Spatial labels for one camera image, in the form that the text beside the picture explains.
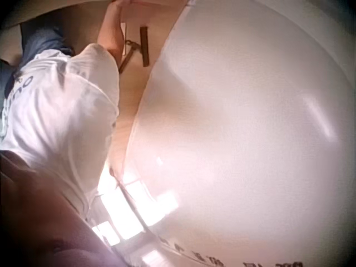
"jeans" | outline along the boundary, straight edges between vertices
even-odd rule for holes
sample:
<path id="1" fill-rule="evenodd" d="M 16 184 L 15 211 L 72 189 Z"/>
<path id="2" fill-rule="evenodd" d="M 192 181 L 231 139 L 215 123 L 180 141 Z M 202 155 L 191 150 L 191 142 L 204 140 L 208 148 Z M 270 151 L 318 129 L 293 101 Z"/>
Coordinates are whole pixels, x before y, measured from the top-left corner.
<path id="1" fill-rule="evenodd" d="M 22 35 L 22 60 L 18 67 L 13 67 L 5 60 L 0 60 L 0 127 L 4 99 L 7 98 L 14 85 L 17 70 L 33 60 L 44 50 L 56 49 L 63 54 L 73 56 L 73 49 L 64 44 L 63 33 L 59 27 L 38 25 L 36 19 L 20 25 Z"/>

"white t-shirt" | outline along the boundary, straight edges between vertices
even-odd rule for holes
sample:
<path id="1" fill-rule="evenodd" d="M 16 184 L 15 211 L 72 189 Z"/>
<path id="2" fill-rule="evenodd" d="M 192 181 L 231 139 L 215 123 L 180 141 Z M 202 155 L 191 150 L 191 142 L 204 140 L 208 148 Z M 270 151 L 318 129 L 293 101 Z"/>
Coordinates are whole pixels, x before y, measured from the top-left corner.
<path id="1" fill-rule="evenodd" d="M 50 175 L 85 216 L 118 115 L 118 69 L 99 44 L 75 57 L 45 50 L 20 70 L 4 102 L 1 150 Z"/>

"t-shirt sleeve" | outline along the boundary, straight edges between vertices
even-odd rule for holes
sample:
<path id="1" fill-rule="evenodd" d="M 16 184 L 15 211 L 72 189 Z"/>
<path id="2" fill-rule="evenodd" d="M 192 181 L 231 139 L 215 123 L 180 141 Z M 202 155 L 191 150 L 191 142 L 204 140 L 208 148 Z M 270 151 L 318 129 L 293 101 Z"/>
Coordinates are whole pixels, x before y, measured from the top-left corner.
<path id="1" fill-rule="evenodd" d="M 103 91 L 118 105 L 118 68 L 113 56 L 101 45 L 89 44 L 79 55 L 72 57 L 66 72 L 86 79 Z"/>

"person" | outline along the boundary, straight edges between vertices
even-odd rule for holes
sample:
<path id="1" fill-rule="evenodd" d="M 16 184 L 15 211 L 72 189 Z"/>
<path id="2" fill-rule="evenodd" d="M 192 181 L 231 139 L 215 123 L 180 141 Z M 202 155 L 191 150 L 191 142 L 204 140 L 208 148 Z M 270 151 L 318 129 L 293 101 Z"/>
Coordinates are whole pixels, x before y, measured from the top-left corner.
<path id="1" fill-rule="evenodd" d="M 21 25 L 19 67 L 1 62 L 2 236 L 29 265 L 126 266 L 85 216 L 118 116 L 120 18 L 128 3 L 108 5 L 97 43 L 79 55 L 59 28 L 29 22 Z"/>

